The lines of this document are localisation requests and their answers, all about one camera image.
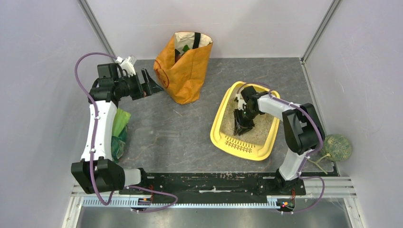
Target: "sand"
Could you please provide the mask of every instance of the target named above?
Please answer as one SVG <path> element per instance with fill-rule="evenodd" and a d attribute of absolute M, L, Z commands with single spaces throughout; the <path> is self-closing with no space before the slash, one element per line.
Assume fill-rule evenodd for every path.
<path fill-rule="evenodd" d="M 220 132 L 247 143 L 264 145 L 273 122 L 273 116 L 269 114 L 256 116 L 255 119 L 253 119 L 255 126 L 252 128 L 252 130 L 241 136 L 234 136 L 234 109 L 238 108 L 238 104 L 234 101 L 234 99 L 235 97 L 230 98 L 227 107 L 225 108 L 220 126 Z"/>

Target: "yellow plastic basket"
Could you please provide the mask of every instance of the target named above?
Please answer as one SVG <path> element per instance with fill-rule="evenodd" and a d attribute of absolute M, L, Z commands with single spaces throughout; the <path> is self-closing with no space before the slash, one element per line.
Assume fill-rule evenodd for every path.
<path fill-rule="evenodd" d="M 243 84 L 245 83 L 236 82 L 232 85 L 231 88 L 227 90 L 227 93 L 225 94 L 215 116 L 214 123 L 210 132 L 210 139 L 216 147 L 229 154 L 244 159 L 261 161 L 266 159 L 270 155 L 271 149 L 273 148 L 274 140 L 277 135 L 278 125 L 280 124 L 280 120 L 278 118 L 273 119 L 273 123 L 270 127 L 270 131 L 264 145 L 247 143 L 220 132 L 225 107 L 227 106 L 227 103 L 232 95 L 237 92 L 237 88 L 241 87 Z M 259 85 L 250 84 L 249 86 L 253 86 L 257 92 L 268 91 L 268 89 Z M 280 95 L 276 91 L 271 91 L 271 93 L 275 97 L 280 98 Z"/>

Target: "gray tabletop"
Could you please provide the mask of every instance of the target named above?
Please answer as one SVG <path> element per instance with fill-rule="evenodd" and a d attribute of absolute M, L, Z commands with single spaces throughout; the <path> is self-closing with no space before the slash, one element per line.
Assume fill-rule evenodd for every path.
<path fill-rule="evenodd" d="M 139 60 L 135 67 L 137 71 L 147 68 L 155 78 L 153 64 L 153 60 Z M 263 161 L 232 156 L 210 140 L 219 105 L 237 81 L 265 83 L 282 99 L 294 103 L 312 102 L 298 58 L 211 59 L 200 99 L 191 104 L 177 104 L 166 92 L 135 101 L 122 99 L 119 108 L 132 116 L 119 164 L 129 169 L 142 167 L 146 172 L 275 172 L 287 152 L 282 123 L 272 152 Z M 326 171 L 333 171 L 332 162 L 323 159 L 320 164 Z M 303 171 L 320 169 L 307 162 Z"/>

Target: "green melon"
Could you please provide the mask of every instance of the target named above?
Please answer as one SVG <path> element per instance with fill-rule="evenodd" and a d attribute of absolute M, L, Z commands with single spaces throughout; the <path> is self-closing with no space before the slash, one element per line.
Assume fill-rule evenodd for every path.
<path fill-rule="evenodd" d="M 327 135 L 320 153 L 331 161 L 343 161 L 350 157 L 353 148 L 350 141 L 340 134 Z"/>

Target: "green package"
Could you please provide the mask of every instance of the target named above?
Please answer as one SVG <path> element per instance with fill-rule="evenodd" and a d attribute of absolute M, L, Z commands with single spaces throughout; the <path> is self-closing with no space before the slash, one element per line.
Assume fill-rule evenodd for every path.
<path fill-rule="evenodd" d="M 127 139 L 127 124 L 130 113 L 118 108 L 112 126 L 111 154 L 114 162 L 122 157 Z"/>

